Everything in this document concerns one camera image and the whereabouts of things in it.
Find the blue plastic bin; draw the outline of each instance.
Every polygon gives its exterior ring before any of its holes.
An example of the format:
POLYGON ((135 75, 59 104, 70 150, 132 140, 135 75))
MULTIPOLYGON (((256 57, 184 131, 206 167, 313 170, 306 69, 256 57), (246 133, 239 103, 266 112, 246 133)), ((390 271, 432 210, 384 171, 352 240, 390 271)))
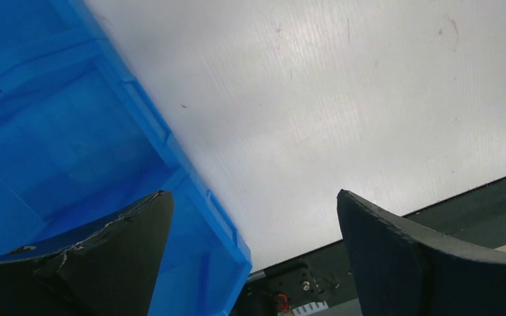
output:
POLYGON ((154 190, 175 212, 149 315, 227 315, 250 252, 79 0, 0 0, 0 254, 154 190))

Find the scratch mark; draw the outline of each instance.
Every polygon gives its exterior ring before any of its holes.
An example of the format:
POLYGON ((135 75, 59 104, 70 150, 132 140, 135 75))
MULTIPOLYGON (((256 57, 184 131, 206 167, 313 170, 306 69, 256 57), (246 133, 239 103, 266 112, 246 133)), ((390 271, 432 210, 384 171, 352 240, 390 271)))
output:
POLYGON ((351 45, 352 43, 350 42, 350 19, 347 19, 347 23, 348 23, 348 44, 351 45))
POLYGON ((457 35, 457 40, 455 42, 455 49, 453 52, 457 51, 457 48, 459 47, 459 28, 457 27, 457 21, 453 20, 450 16, 445 15, 445 18, 449 20, 449 22, 453 25, 453 28, 455 29, 455 33, 457 35))

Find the white tabletop surface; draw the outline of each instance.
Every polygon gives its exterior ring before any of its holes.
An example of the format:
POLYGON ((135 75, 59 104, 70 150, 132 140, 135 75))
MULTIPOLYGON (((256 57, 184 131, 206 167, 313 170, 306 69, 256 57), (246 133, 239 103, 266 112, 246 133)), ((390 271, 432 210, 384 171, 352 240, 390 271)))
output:
POLYGON ((86 1, 254 270, 506 176, 506 1, 86 1))

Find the white table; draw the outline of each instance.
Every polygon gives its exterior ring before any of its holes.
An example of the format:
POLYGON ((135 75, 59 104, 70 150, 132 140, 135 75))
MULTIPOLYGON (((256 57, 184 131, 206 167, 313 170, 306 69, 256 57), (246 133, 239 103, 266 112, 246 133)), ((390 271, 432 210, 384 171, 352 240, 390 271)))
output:
POLYGON ((252 250, 506 176, 506 1, 87 0, 252 250))

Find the blue container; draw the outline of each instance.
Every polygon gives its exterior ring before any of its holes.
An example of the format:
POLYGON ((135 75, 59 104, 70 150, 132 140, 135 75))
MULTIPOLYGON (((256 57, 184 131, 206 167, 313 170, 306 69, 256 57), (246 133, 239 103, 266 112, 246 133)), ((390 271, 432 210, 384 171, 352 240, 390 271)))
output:
POLYGON ((81 0, 0 0, 0 254, 154 190, 175 212, 149 315, 227 315, 250 252, 81 0))

